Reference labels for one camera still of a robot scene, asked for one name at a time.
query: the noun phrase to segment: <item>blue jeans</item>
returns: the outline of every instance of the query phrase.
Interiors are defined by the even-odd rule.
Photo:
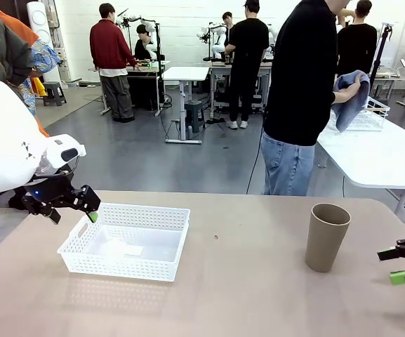
[[[263,132],[260,148],[266,166],[263,194],[305,197],[313,170],[314,145],[286,144]]]

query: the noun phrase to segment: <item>hair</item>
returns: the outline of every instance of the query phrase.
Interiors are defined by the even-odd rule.
[[[259,0],[246,0],[244,7],[249,9],[249,12],[258,13],[260,11],[260,2]]]
[[[372,3],[369,0],[359,0],[355,13],[357,14],[358,18],[364,18],[365,16],[369,15],[371,8]]]
[[[146,30],[145,25],[138,25],[137,26],[137,34],[146,34],[149,36],[149,32]]]
[[[227,17],[233,18],[233,17],[232,17],[232,13],[231,13],[231,12],[225,12],[225,13],[223,14],[223,20],[227,19]]]
[[[101,18],[107,19],[110,13],[115,13],[115,8],[111,4],[102,4],[99,6],[99,13]]]

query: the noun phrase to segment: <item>man in red jacket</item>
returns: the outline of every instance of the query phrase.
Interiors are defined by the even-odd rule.
[[[115,22],[115,8],[111,4],[99,7],[102,20],[91,28],[90,49],[95,68],[99,70],[101,85],[112,110],[114,121],[128,123],[135,117],[127,82],[126,65],[138,68],[123,32]]]

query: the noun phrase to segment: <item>cup rim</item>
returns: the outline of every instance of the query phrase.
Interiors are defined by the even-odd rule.
[[[322,219],[319,218],[316,214],[314,214],[314,209],[315,209],[317,206],[321,206],[321,205],[322,205],[322,206],[334,206],[334,207],[340,209],[341,211],[344,211],[344,212],[347,214],[347,216],[349,217],[349,220],[346,221],[345,223],[329,223],[329,222],[327,222],[327,221],[325,221],[325,220],[322,220]],[[315,204],[315,205],[312,207],[312,215],[313,215],[318,221],[321,221],[322,223],[325,223],[325,224],[330,225],[330,226],[346,226],[346,225],[349,225],[349,224],[350,224],[350,221],[352,220],[352,216],[350,215],[350,213],[349,213],[347,210],[345,210],[343,207],[341,207],[341,206],[339,206],[339,205],[331,204],[331,203],[329,203],[329,202],[321,202],[321,203]]]

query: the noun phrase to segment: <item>red jacket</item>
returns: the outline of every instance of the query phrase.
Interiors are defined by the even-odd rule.
[[[127,62],[135,66],[123,32],[112,21],[102,19],[90,31],[90,49],[93,63],[102,69],[123,69]]]

